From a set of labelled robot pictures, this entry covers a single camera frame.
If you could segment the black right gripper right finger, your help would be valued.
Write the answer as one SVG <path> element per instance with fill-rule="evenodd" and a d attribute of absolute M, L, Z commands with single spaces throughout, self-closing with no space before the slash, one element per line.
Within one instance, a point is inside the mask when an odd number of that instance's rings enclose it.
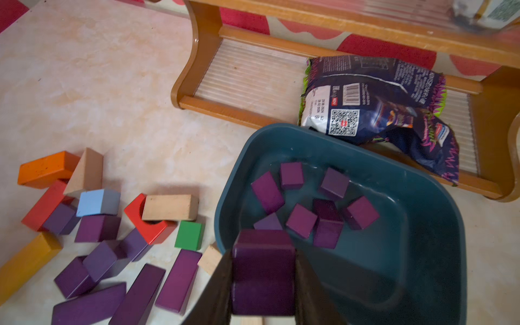
<path fill-rule="evenodd" d="M 295 322 L 297 325 L 340 325 L 347 321 L 335 304 L 302 250 L 295 256 Z"/>

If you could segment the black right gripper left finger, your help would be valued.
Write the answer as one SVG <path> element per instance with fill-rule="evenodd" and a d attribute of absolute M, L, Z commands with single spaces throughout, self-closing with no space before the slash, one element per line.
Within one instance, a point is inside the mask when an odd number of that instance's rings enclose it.
<path fill-rule="evenodd" d="M 229 325 L 232 315 L 232 253 L 227 250 L 183 325 Z"/>

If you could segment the purple wedge brick front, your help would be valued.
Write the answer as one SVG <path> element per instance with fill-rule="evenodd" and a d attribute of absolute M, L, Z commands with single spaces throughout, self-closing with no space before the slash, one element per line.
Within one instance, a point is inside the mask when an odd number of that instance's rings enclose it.
<path fill-rule="evenodd" d="M 284 197 L 270 171 L 255 180 L 251 187 L 267 215 L 275 213 L 284 206 Z"/>

